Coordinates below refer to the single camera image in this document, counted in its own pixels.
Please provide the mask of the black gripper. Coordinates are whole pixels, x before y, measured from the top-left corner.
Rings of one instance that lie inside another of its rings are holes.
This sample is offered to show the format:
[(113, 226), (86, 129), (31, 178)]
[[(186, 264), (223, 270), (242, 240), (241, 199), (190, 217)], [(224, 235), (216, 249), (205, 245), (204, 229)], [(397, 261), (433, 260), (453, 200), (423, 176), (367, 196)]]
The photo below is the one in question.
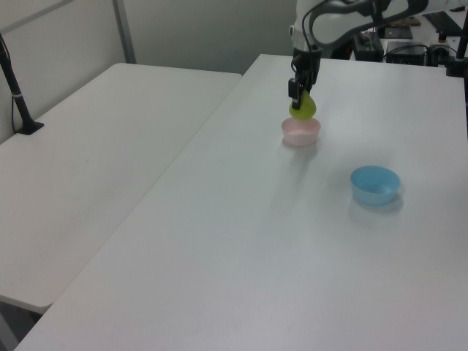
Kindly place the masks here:
[(320, 71), (321, 57), (322, 51), (320, 49), (312, 51), (293, 49), (291, 64), (295, 78), (288, 80), (288, 96), (291, 99), (292, 109), (299, 110), (301, 108), (302, 85), (306, 85), (308, 95), (312, 94)]

